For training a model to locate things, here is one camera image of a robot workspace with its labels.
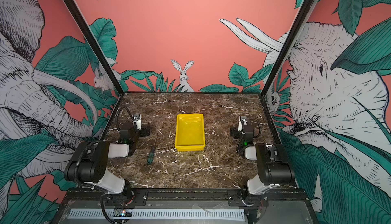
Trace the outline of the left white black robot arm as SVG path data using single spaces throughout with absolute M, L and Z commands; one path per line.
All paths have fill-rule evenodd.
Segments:
M 68 182 L 104 193 L 104 199 L 127 206 L 134 202 L 135 193 L 130 182 L 107 169 L 111 158 L 133 156 L 140 137 L 150 135 L 150 126 L 142 127 L 142 115 L 131 114 L 128 107 L 121 107 L 116 115 L 118 142 L 96 140 L 82 142 L 77 147 L 64 172 Z

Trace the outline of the green handled screwdriver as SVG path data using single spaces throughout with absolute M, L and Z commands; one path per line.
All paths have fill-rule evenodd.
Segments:
M 154 160 L 154 155 L 155 155 L 155 150 L 156 150 L 156 141 L 157 141 L 157 137 L 158 137 L 158 135 L 156 135 L 154 144 L 153 144 L 153 146 L 151 147 L 151 150 L 150 150 L 150 152 L 149 152 L 149 154 L 148 154 L 147 165 L 149 165 L 149 166 L 152 165 L 153 160 Z

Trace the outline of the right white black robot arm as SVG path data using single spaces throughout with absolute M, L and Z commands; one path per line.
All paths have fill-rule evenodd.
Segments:
M 257 174 L 247 181 L 247 190 L 251 195 L 262 195 L 267 191 L 294 182 L 294 172 L 290 168 L 285 148 L 280 144 L 256 143 L 262 133 L 260 125 L 255 127 L 241 122 L 238 127 L 230 128 L 230 136 L 237 139 L 236 153 L 242 158 L 256 161 Z

